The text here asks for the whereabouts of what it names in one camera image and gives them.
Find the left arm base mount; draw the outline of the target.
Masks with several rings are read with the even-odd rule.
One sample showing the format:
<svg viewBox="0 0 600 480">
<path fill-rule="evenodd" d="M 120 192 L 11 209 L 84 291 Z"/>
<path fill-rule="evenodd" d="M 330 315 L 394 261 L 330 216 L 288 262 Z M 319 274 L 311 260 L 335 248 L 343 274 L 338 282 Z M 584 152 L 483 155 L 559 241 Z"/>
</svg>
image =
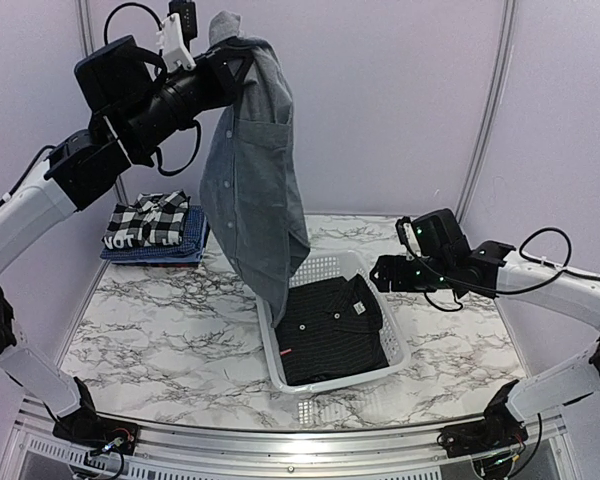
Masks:
<svg viewBox="0 0 600 480">
<path fill-rule="evenodd" d="M 53 435 L 106 453 L 117 450 L 123 455 L 135 451 L 139 425 L 129 421 L 103 417 L 87 408 L 81 408 L 54 421 Z"/>
</svg>

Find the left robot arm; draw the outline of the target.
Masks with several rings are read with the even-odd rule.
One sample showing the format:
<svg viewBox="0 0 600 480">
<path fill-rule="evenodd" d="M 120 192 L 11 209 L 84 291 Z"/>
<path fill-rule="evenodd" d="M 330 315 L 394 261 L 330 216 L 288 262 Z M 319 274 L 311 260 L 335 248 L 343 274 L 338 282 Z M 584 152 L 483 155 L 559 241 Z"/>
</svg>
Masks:
<svg viewBox="0 0 600 480">
<path fill-rule="evenodd" d="M 205 111 L 233 103 L 252 65 L 236 39 L 169 68 L 164 55 L 125 36 L 81 60 L 74 73 L 92 116 L 86 129 L 44 148 L 0 201 L 0 274 L 56 224 L 108 192 L 134 165 L 152 165 L 160 144 Z M 0 369 L 43 401 L 57 436 L 99 444 L 107 427 L 86 385 L 62 372 L 16 329 L 0 287 Z"/>
</svg>

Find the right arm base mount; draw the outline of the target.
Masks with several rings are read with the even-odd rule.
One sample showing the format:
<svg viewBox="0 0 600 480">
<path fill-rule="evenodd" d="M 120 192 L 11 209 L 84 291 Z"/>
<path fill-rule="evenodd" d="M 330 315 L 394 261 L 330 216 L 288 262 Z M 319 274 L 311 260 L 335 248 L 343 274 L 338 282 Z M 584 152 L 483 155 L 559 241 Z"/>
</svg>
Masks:
<svg viewBox="0 0 600 480">
<path fill-rule="evenodd" d="M 457 458 L 520 445 L 527 439 L 523 423 L 501 416 L 487 416 L 444 427 L 437 437 L 437 444 L 449 458 Z"/>
</svg>

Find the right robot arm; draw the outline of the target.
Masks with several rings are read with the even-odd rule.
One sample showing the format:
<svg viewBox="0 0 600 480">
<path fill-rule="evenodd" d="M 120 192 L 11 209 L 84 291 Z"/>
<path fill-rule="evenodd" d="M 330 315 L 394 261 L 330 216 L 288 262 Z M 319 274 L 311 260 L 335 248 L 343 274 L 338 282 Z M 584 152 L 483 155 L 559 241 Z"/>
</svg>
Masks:
<svg viewBox="0 0 600 480">
<path fill-rule="evenodd" d="M 524 435 L 532 416 L 600 392 L 599 273 L 572 270 L 566 261 L 554 263 L 487 241 L 474 250 L 423 245 L 418 252 L 383 255 L 370 278 L 383 292 L 473 293 L 495 300 L 508 322 L 535 314 L 551 327 L 561 320 L 578 325 L 585 336 L 581 348 L 569 343 L 553 365 L 500 387 L 479 422 L 445 428 L 442 443 L 448 448 L 495 448 Z"/>
</svg>

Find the grey long sleeve shirt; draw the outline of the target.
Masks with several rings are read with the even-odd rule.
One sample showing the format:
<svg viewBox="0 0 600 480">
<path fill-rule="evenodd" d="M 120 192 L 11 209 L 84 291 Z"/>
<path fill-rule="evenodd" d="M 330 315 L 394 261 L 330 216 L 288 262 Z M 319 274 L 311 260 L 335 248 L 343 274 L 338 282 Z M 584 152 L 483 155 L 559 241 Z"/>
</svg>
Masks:
<svg viewBox="0 0 600 480">
<path fill-rule="evenodd" d="M 290 279 L 310 253 L 294 168 L 292 91 L 274 48 L 245 36 L 238 14 L 218 13 L 209 43 L 237 46 L 254 61 L 237 99 L 218 120 L 200 204 L 235 273 L 269 303 L 276 327 L 286 312 Z"/>
</svg>

